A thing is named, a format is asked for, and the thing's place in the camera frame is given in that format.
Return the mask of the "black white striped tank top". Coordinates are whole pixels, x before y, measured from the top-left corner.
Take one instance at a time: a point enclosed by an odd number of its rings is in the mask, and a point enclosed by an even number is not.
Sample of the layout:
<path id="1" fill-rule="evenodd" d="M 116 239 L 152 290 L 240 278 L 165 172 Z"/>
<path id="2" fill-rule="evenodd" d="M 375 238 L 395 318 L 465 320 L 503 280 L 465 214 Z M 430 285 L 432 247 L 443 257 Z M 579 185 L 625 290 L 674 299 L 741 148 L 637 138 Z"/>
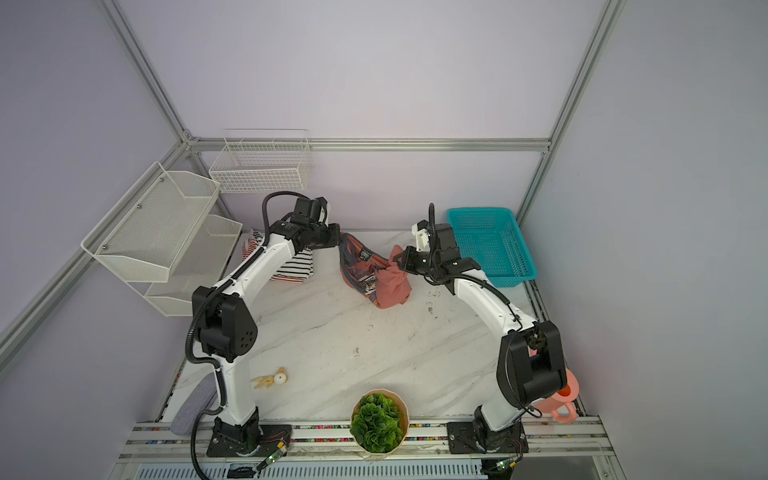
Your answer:
<path id="1" fill-rule="evenodd" d="M 310 249 L 296 253 L 271 277 L 272 281 L 303 283 L 314 274 L 314 255 Z"/>

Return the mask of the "dark red tank top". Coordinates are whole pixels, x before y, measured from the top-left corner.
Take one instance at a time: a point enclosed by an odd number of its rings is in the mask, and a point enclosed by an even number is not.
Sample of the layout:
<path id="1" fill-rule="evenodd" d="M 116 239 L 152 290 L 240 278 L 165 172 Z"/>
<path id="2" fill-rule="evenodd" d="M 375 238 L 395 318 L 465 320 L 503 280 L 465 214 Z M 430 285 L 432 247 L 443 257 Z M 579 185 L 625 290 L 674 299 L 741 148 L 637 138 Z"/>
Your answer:
<path id="1" fill-rule="evenodd" d="M 403 305 L 410 298 L 408 274 L 395 261 L 404 252 L 402 247 L 394 246 L 390 255 L 383 257 L 355 236 L 342 233 L 338 249 L 342 279 L 374 306 L 388 309 Z"/>

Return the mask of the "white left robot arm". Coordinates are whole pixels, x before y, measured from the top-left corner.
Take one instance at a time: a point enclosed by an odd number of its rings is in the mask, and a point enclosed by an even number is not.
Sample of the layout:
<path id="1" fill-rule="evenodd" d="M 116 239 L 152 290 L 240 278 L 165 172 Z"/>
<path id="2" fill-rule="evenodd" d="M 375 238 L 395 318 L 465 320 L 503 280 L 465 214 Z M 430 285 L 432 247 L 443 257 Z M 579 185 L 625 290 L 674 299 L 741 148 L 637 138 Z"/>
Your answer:
<path id="1" fill-rule="evenodd" d="M 296 203 L 283 219 L 266 222 L 262 244 L 229 275 L 192 295 L 193 317 L 185 339 L 188 363 L 212 367 L 218 394 L 215 407 L 202 409 L 193 424 L 214 420 L 209 450 L 236 457 L 262 456 L 246 470 L 257 478 L 286 455 L 293 428 L 288 424 L 262 427 L 258 407 L 247 386 L 244 357 L 253 348 L 258 327 L 254 316 L 261 290 L 277 271 L 305 249 L 335 248 L 340 227 L 329 221 L 325 198 L 293 193 Z"/>

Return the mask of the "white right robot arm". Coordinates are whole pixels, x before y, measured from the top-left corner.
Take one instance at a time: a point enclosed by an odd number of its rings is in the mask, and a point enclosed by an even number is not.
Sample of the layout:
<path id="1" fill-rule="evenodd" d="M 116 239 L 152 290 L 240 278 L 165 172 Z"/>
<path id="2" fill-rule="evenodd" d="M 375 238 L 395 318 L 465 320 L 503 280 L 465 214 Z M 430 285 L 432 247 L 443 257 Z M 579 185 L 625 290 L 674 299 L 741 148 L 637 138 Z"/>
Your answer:
<path id="1" fill-rule="evenodd" d="M 568 384 L 561 335 L 550 321 L 538 321 L 513 305 L 481 265 L 464 257 L 452 227 L 436 221 L 435 207 L 412 227 L 415 244 L 395 256 L 398 267 L 446 288 L 468 305 L 498 339 L 497 388 L 476 408 L 472 420 L 476 449 L 495 453 L 518 439 L 524 415 Z"/>

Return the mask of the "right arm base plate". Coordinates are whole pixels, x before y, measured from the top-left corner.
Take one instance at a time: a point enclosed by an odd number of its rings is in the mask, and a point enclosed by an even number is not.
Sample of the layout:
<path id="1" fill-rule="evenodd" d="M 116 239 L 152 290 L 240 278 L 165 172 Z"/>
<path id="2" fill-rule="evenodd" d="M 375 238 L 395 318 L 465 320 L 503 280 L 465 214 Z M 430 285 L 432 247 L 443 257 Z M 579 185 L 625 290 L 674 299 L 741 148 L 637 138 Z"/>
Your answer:
<path id="1" fill-rule="evenodd" d="M 474 422 L 449 422 L 448 446 L 451 454 L 525 454 L 529 452 L 523 424 L 517 422 L 500 430 L 482 430 Z"/>

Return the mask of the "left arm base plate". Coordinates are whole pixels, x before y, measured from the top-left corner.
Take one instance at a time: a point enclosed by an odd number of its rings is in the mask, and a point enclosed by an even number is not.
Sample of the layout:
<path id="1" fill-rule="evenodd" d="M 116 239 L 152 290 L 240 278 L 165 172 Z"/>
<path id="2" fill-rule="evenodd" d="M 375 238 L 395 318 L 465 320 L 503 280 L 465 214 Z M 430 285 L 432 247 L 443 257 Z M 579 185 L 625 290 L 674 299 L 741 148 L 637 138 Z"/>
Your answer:
<path id="1" fill-rule="evenodd" d="M 260 424 L 235 426 L 215 420 L 212 437 L 206 456 L 223 457 L 267 457 L 278 449 L 278 444 L 288 444 L 293 428 L 289 424 Z"/>

